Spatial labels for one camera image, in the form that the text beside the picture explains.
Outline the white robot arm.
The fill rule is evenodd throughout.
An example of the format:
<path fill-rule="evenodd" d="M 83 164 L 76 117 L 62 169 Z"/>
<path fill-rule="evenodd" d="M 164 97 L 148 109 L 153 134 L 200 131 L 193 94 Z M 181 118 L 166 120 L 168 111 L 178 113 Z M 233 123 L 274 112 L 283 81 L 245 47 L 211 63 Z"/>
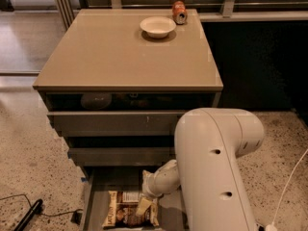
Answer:
<path fill-rule="evenodd" d="M 261 120 L 240 109 L 199 108 L 179 119 L 175 158 L 143 174 L 143 199 L 182 190 L 190 231 L 258 231 L 237 159 L 258 149 Z"/>

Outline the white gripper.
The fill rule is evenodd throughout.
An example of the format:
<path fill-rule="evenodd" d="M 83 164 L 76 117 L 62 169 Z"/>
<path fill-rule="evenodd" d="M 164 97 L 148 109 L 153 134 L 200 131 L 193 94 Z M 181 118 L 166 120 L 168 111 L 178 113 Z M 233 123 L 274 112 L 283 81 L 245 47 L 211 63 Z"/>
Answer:
<path fill-rule="evenodd" d="M 145 211 L 152 205 L 152 200 L 149 198 L 158 198 L 163 195 L 161 190 L 157 189 L 157 185 L 154 181 L 154 174 L 143 170 L 142 171 L 142 193 L 146 196 L 142 196 L 139 200 L 136 215 L 142 216 Z"/>

